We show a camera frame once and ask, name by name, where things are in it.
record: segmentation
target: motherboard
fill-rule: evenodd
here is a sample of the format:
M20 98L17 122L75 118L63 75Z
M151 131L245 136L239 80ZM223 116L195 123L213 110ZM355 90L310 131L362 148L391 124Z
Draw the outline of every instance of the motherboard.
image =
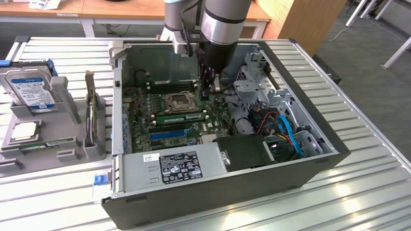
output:
M123 88L132 152L212 142L237 133L224 95L200 101L196 82Z

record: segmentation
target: circuit board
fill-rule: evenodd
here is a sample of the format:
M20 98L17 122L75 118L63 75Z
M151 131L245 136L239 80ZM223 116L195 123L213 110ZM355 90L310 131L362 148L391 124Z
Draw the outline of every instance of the circuit board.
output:
M147 89L125 88L123 103L128 105L133 153L204 143L204 135L236 134L223 95L200 101L197 90L152 94Z

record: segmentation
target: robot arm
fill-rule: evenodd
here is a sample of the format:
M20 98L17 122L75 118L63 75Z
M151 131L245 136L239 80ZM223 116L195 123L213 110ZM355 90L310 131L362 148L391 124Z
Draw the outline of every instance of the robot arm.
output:
M193 29L203 12L201 39L197 42L196 56L201 82L200 98L207 100L211 94L220 92L220 76L236 49L251 0L205 0L204 10L200 11L201 2L201 0L165 0L165 28L175 32L173 43L177 42L177 37L184 31L183 26L187 27L185 32ZM187 43L184 52L188 52L192 49L191 43L187 39L184 43Z

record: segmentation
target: warning label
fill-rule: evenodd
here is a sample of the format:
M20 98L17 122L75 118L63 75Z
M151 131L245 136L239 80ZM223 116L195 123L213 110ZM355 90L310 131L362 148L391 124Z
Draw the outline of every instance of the warning label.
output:
M164 184L203 177L196 152L160 156L160 168Z
M55 106L51 92L44 89L45 83L41 78L12 79L12 83L27 106L35 109L51 108Z

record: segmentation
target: barcode sticker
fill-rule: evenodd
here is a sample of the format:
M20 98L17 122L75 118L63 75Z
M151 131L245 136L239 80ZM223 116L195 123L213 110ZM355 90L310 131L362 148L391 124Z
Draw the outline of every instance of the barcode sticker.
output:
M79 15L76 13L59 13L57 16L79 17Z
M159 157L160 157L160 153L145 154L143 155L143 160L144 162L156 161L159 160Z

